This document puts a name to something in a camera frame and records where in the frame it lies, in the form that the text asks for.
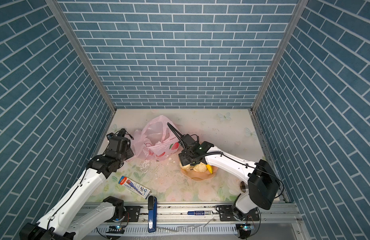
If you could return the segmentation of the cream fake pear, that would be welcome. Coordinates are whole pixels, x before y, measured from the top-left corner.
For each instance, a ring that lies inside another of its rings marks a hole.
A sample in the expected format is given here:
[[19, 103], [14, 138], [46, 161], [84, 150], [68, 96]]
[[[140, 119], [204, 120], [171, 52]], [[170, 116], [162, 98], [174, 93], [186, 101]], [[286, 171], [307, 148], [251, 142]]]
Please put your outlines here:
[[193, 167], [195, 172], [204, 173], [208, 170], [207, 165], [204, 163], [199, 163]]

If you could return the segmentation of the peach scalloped bowl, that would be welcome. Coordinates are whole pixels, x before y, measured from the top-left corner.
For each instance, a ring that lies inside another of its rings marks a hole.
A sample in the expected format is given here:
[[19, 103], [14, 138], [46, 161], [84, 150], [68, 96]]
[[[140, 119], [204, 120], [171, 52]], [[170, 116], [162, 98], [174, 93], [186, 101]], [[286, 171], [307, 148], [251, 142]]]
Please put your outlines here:
[[199, 172], [195, 172], [193, 169], [190, 171], [185, 171], [181, 169], [181, 172], [183, 175], [187, 176], [188, 178], [199, 182], [199, 181], [204, 181], [204, 180], [208, 180], [208, 179], [215, 177], [216, 172], [218, 171], [218, 167], [212, 166], [212, 168], [213, 168], [213, 174], [210, 174], [208, 170], [204, 173], [199, 173]]

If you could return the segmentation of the yellow fake banana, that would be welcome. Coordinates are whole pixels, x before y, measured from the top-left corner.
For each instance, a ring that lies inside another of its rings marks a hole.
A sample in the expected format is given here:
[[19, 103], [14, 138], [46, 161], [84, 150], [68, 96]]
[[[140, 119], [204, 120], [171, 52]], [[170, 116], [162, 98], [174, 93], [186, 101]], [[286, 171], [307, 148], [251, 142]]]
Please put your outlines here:
[[209, 171], [210, 174], [213, 174], [213, 168], [211, 165], [206, 165], [207, 170]]

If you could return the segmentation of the pink plastic bag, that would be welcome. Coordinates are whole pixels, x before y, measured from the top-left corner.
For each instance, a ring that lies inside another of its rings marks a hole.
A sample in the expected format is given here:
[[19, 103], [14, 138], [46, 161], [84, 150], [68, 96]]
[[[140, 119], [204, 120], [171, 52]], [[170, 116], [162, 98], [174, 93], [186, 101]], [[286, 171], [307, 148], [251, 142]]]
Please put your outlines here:
[[169, 118], [161, 115], [148, 122], [141, 131], [136, 130], [131, 143], [134, 158], [163, 161], [178, 151], [179, 148], [171, 150], [171, 145], [179, 140], [168, 124], [174, 125]]

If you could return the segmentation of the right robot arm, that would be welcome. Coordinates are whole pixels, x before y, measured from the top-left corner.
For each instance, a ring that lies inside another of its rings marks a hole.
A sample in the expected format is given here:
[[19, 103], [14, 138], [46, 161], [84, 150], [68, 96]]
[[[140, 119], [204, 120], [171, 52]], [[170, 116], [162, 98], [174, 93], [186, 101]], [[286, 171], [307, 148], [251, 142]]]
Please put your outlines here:
[[248, 185], [248, 190], [235, 200], [233, 208], [246, 214], [252, 209], [269, 210], [281, 184], [267, 161], [253, 162], [228, 154], [212, 143], [196, 141], [191, 135], [181, 135], [179, 154], [182, 166], [203, 163], [222, 169]]

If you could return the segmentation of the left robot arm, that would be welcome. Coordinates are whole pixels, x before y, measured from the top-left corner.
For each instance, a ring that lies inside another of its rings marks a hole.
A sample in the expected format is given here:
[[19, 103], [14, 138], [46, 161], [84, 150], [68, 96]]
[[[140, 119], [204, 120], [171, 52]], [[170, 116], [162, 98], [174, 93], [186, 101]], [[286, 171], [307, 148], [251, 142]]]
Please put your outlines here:
[[81, 240], [106, 221], [122, 222], [127, 217], [124, 201], [106, 197], [94, 210], [74, 220], [88, 198], [124, 161], [134, 156], [131, 140], [122, 129], [109, 134], [109, 145], [103, 154], [94, 156], [73, 187], [36, 223], [27, 223], [20, 231], [21, 240]]

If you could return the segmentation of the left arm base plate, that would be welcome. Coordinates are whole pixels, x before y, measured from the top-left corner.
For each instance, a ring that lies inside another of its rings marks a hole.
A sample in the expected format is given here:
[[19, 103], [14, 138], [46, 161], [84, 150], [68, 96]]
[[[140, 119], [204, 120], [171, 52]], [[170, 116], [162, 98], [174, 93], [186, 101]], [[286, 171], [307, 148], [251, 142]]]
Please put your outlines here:
[[140, 218], [141, 208], [141, 206], [124, 206], [121, 222], [138, 222]]

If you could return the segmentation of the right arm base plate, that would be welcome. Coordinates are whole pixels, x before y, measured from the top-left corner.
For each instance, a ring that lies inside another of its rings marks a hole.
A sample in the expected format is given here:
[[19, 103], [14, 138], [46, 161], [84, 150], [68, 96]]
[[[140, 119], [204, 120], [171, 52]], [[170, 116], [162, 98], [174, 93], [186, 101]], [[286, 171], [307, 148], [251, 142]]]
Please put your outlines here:
[[259, 211], [257, 208], [250, 210], [248, 213], [244, 214], [236, 207], [231, 205], [217, 205], [215, 207], [220, 221], [222, 222], [232, 222], [232, 221], [259, 221]]

